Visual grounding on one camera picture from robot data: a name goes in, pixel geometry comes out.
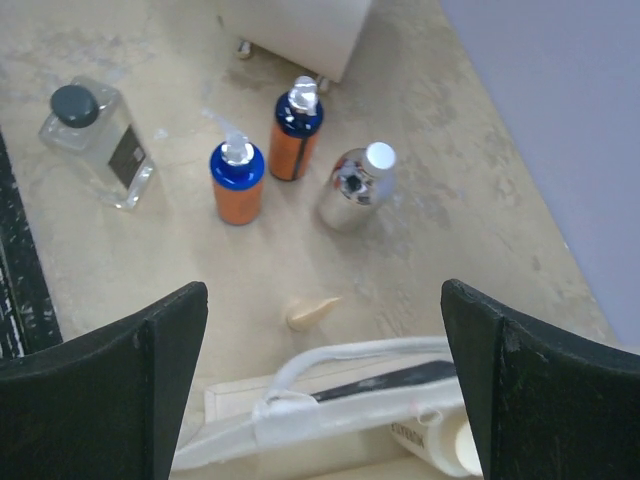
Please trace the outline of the silver metallic bottle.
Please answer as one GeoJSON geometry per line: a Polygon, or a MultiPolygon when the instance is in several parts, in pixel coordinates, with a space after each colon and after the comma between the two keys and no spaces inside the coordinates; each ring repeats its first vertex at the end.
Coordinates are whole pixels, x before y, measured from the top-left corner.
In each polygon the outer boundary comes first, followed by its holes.
{"type": "Polygon", "coordinates": [[[395,150],[384,142],[344,153],[319,197],[321,220],[338,231],[349,231],[368,221],[393,194],[396,160],[395,150]]]}

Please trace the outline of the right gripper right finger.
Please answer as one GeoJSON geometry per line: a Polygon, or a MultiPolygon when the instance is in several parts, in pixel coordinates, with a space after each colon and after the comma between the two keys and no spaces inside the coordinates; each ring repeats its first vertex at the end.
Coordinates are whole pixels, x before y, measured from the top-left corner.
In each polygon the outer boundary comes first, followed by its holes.
{"type": "Polygon", "coordinates": [[[638,355],[455,279],[441,312],[485,478],[638,478],[638,355]]]}

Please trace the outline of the white bottle wooden cap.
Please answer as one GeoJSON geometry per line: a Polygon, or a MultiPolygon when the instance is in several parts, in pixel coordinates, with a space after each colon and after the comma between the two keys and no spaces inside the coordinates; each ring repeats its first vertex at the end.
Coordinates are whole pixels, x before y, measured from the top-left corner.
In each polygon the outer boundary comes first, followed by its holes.
{"type": "Polygon", "coordinates": [[[427,420],[394,422],[389,430],[402,447],[449,477],[483,476],[470,423],[462,408],[434,414],[427,420]]]}

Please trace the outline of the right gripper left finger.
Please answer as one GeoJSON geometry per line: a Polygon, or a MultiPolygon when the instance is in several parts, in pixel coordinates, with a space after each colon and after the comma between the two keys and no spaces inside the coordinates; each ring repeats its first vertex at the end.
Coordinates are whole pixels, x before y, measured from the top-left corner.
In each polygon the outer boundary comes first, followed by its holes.
{"type": "Polygon", "coordinates": [[[191,282],[2,365],[2,478],[168,478],[207,316],[191,282]]]}

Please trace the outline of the bright blue orange pump bottle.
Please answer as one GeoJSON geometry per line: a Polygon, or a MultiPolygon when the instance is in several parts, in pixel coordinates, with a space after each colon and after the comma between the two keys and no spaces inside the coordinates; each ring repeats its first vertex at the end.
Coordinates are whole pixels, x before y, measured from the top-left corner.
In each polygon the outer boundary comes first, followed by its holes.
{"type": "Polygon", "coordinates": [[[204,109],[202,114],[215,120],[225,136],[209,158],[217,214],[230,225],[247,225],[261,211],[264,155],[243,131],[213,110],[204,109]]]}

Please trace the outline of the clear square bottle front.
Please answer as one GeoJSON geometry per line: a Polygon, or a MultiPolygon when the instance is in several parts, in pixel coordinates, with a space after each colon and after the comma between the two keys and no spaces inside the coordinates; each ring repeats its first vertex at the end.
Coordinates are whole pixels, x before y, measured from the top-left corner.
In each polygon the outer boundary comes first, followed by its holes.
{"type": "Polygon", "coordinates": [[[78,75],[57,88],[39,139],[105,203],[131,210],[155,164],[117,88],[78,75]]]}

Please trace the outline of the canvas tote bag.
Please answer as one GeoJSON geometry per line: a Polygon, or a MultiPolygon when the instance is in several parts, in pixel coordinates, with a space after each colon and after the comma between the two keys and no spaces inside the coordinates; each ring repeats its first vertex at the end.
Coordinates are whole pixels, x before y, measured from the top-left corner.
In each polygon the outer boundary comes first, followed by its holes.
{"type": "Polygon", "coordinates": [[[175,472],[464,409],[448,341],[405,337],[306,351],[272,376],[204,391],[204,421],[182,436],[175,472]]]}

